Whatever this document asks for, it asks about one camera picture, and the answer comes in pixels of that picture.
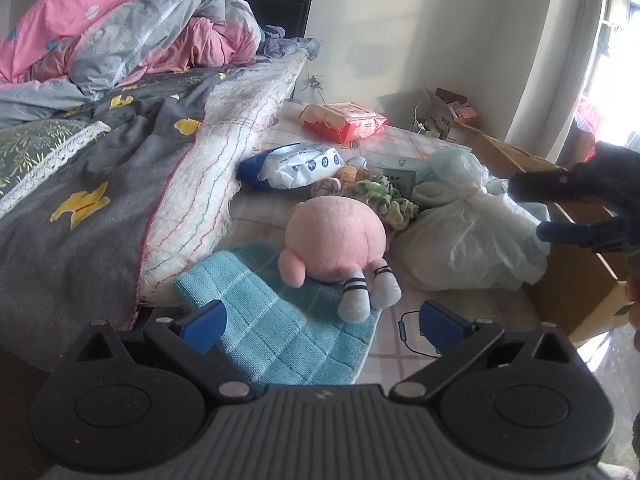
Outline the person's right hand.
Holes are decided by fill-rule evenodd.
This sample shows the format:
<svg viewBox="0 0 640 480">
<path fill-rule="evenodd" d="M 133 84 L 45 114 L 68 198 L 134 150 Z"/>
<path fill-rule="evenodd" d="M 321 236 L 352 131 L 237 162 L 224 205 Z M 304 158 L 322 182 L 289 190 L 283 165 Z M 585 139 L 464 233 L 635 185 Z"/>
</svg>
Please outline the person's right hand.
<svg viewBox="0 0 640 480">
<path fill-rule="evenodd" d="M 640 351 L 640 292 L 639 281 L 632 276 L 626 281 L 626 296 L 630 304 L 629 323 L 634 329 L 634 348 Z"/>
</svg>

